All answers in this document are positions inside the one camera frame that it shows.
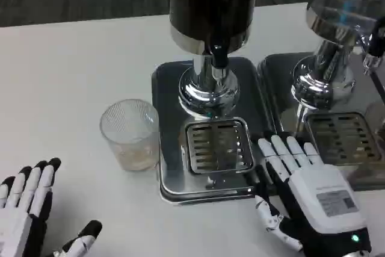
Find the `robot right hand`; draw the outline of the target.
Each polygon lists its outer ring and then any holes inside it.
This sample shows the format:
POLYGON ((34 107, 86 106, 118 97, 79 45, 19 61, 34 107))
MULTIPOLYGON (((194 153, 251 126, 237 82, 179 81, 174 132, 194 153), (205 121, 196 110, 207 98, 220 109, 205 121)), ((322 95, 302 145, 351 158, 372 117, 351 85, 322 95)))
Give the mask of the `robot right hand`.
POLYGON ((369 256, 368 227, 353 189, 313 144, 292 134, 254 135, 256 211, 265 230, 304 256, 369 256))

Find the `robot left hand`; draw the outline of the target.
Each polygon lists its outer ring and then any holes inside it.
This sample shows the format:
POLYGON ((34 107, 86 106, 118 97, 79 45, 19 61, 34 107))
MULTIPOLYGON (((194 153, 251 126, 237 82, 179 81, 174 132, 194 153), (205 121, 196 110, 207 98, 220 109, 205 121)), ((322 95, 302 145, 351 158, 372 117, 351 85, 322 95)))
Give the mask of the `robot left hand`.
POLYGON ((41 256, 61 160, 25 166, 1 182, 1 256, 41 256))

